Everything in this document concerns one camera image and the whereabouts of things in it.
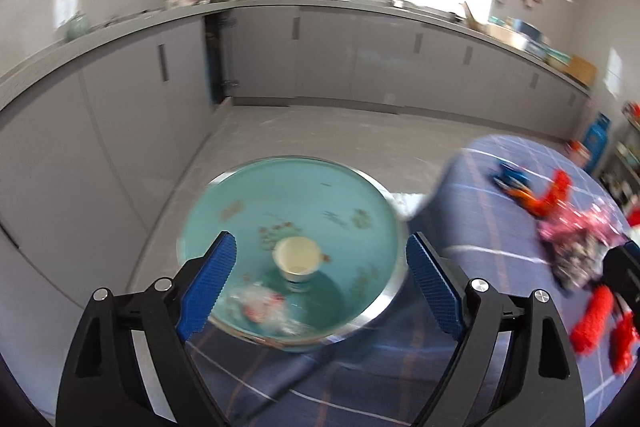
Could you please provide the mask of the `teal enamel trash bin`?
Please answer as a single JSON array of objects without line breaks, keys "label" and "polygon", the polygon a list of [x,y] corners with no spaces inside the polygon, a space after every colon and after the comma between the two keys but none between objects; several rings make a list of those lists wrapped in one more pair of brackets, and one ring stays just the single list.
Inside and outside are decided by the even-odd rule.
[{"label": "teal enamel trash bin", "polygon": [[365,329],[406,278],[407,225],[365,173],[303,156],[255,160],[207,184],[177,258],[230,233],[236,260],[209,321],[226,334],[305,351]]}]

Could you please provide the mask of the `red blue snack wrapper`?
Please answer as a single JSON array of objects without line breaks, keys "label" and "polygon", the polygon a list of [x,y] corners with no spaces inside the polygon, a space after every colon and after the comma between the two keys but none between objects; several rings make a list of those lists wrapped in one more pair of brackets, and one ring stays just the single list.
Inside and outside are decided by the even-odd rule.
[{"label": "red blue snack wrapper", "polygon": [[500,161],[492,181],[506,196],[536,219],[546,219],[568,202],[572,180],[564,170],[555,170],[551,180],[538,186],[518,165]]}]

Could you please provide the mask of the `grey kitchen cabinets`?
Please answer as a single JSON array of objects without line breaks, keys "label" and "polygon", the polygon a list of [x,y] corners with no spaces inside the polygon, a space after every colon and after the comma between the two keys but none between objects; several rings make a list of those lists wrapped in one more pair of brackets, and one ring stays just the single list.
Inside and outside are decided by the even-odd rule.
[{"label": "grey kitchen cabinets", "polygon": [[347,107],[566,139],[588,89],[437,17],[321,0],[145,14],[1,80],[1,352],[50,411],[79,303],[134,276],[224,101]]}]

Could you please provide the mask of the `cardboard box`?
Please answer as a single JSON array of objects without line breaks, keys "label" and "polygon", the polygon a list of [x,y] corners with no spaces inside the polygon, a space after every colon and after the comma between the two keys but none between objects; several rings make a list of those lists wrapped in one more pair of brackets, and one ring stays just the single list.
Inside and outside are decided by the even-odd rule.
[{"label": "cardboard box", "polygon": [[596,66],[578,55],[573,55],[566,66],[566,75],[587,88],[596,80],[597,71]]}]

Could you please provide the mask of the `blue plaid tablecloth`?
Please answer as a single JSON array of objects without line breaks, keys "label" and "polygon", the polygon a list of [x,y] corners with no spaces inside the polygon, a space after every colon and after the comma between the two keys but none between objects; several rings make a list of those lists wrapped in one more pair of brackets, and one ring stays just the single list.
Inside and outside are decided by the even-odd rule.
[{"label": "blue plaid tablecloth", "polygon": [[450,164],[410,221],[409,272],[363,332],[306,353],[217,329],[191,355],[235,426],[634,426],[639,351],[639,249],[604,258],[599,286],[629,312],[604,323],[608,344],[577,350],[593,291],[562,291],[538,222],[489,178],[499,162],[541,184],[565,159],[515,136],[488,135]]}]

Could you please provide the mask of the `metal storage shelf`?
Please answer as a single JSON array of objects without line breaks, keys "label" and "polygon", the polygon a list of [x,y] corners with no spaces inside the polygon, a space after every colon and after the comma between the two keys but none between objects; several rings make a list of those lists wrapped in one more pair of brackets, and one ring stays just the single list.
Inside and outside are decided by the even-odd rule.
[{"label": "metal storage shelf", "polygon": [[598,181],[628,215],[639,204],[639,104],[623,106],[626,127],[599,172]]}]

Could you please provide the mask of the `pink cellophane wrapper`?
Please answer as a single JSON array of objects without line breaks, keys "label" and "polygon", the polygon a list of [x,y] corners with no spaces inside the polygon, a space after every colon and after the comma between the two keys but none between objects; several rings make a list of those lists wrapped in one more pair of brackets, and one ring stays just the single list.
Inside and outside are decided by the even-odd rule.
[{"label": "pink cellophane wrapper", "polygon": [[551,248],[551,271],[564,291],[578,291],[596,281],[608,251],[628,239],[615,208],[605,202],[587,210],[559,205],[538,222],[538,234]]}]

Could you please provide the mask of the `white paper cup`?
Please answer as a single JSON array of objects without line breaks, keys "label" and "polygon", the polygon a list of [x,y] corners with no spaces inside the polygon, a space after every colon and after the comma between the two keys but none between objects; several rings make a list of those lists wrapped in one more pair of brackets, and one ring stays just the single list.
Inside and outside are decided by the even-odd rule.
[{"label": "white paper cup", "polygon": [[322,265],[319,245],[305,236],[280,239],[274,246],[272,259],[282,277],[291,283],[303,283],[311,279]]}]

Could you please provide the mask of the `blue gas cylinder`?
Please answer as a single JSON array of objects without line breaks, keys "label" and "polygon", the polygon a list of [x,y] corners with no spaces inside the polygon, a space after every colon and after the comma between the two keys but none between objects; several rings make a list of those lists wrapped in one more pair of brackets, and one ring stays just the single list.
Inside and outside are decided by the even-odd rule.
[{"label": "blue gas cylinder", "polygon": [[585,172],[593,173],[594,168],[597,167],[606,149],[606,144],[608,144],[608,127],[610,127],[610,124],[611,119],[603,113],[599,113],[593,123],[590,124],[584,139],[582,139],[582,145],[589,152],[589,159],[584,167]]}]

